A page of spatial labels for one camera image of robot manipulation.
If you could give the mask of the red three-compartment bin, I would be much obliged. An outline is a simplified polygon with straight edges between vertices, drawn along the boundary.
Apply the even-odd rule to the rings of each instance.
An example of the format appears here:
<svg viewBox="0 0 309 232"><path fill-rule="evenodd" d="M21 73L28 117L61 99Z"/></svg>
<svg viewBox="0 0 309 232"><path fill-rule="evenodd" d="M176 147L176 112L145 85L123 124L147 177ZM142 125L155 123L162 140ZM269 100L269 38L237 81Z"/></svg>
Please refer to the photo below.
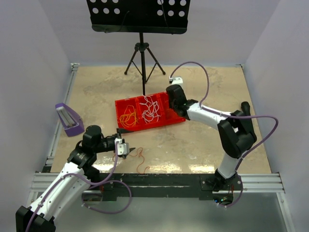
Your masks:
<svg viewBox="0 0 309 232"><path fill-rule="evenodd" d="M169 108L166 92L142 95L115 101L119 128L142 131L185 122Z"/></svg>

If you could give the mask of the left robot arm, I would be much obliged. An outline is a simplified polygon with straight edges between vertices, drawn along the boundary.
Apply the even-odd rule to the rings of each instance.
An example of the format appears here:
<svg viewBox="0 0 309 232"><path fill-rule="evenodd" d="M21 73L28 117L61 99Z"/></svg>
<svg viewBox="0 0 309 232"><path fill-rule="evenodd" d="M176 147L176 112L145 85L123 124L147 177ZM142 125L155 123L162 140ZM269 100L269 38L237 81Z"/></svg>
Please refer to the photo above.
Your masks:
<svg viewBox="0 0 309 232"><path fill-rule="evenodd" d="M116 133L104 136L101 127L91 125L85 129L82 140L70 153L58 176L30 206L21 206L15 214L18 232L54 232L55 219L87 189L96 189L110 181L113 171L100 179L93 167L97 154L114 152L115 158L126 158L133 149L122 138L127 133L117 128Z"/></svg>

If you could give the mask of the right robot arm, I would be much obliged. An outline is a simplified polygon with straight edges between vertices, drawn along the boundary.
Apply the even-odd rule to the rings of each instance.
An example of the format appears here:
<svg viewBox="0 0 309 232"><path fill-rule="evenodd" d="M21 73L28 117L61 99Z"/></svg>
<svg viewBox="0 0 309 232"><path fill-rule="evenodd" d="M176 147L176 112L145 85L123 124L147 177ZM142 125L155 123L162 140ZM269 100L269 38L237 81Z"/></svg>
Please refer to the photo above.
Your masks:
<svg viewBox="0 0 309 232"><path fill-rule="evenodd" d="M218 130L225 154L215 171L213 184L221 190L227 189L232 185L240 157L257 140L252 120L249 118L251 115L249 103L242 102L240 111L220 113L218 110L199 104L196 100L188 100L180 85L167 87L166 93L170 109L178 116Z"/></svg>

